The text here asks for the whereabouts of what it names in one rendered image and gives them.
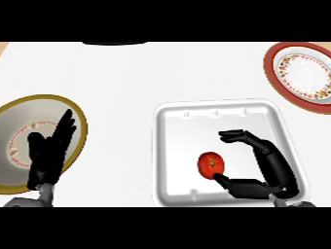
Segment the red tomato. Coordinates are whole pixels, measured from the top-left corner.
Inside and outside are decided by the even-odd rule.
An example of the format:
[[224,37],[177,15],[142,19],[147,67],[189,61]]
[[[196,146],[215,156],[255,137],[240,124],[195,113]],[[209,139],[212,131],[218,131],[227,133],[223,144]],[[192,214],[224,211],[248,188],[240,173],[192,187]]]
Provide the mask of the red tomato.
[[224,161],[220,155],[214,152],[202,153],[198,157],[196,168],[201,176],[211,180],[215,173],[224,172]]

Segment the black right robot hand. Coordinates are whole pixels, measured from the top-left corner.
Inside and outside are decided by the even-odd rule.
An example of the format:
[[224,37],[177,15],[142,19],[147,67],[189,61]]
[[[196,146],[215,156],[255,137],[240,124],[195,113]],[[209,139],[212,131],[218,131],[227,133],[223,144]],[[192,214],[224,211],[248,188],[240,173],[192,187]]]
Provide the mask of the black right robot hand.
[[264,178],[264,182],[260,182],[255,179],[230,179],[221,173],[214,173],[212,180],[229,195],[248,199],[268,199],[270,195],[280,199],[295,197],[299,193],[297,177],[274,144],[242,129],[220,131],[218,135],[224,143],[242,142],[251,146]]

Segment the red-rimmed white plate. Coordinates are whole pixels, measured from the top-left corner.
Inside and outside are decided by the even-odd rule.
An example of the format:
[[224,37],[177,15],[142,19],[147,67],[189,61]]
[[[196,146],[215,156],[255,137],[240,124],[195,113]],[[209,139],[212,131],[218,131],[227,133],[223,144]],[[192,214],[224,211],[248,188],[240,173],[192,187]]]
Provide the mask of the red-rimmed white plate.
[[331,51],[308,42],[274,44],[263,59],[267,81],[307,111],[331,115]]

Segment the gold-rimmed white plate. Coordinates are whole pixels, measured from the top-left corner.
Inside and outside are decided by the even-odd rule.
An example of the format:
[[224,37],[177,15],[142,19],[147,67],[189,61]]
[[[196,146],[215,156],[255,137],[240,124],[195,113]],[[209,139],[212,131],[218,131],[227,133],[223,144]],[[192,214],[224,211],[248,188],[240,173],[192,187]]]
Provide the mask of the gold-rimmed white plate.
[[83,109],[68,98],[37,94],[18,98],[0,107],[0,195],[28,191],[28,134],[50,136],[65,111],[72,110],[77,130],[65,156],[62,171],[77,160],[87,136]]

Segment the black rounded object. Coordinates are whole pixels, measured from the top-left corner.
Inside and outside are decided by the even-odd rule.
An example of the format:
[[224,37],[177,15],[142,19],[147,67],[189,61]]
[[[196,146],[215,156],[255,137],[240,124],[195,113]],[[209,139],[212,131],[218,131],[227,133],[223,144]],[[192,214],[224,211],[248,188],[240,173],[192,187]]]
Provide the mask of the black rounded object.
[[85,45],[93,46],[128,46],[128,45],[140,45],[146,42],[83,42]]

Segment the white foam tray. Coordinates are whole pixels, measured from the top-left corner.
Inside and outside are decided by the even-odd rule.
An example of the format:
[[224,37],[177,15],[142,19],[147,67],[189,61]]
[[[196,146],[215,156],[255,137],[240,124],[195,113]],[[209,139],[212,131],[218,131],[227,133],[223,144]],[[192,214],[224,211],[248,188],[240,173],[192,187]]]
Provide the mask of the white foam tray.
[[268,206],[267,200],[229,195],[196,169],[198,157],[214,152],[232,179],[261,180],[251,146],[220,140],[218,132],[249,131],[277,147],[295,173],[299,193],[288,202],[308,200],[302,165],[277,106],[264,99],[173,102],[158,106],[152,127],[153,202],[159,206]]

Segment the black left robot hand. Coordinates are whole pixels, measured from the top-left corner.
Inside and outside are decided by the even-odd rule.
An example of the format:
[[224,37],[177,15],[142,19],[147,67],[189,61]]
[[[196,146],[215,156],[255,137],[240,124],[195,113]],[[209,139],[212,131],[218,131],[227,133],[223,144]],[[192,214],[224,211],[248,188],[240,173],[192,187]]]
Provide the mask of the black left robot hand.
[[43,184],[54,185],[57,183],[75,130],[72,110],[68,109],[50,136],[43,137],[38,132],[28,134],[28,157],[31,160],[28,189],[32,191]]

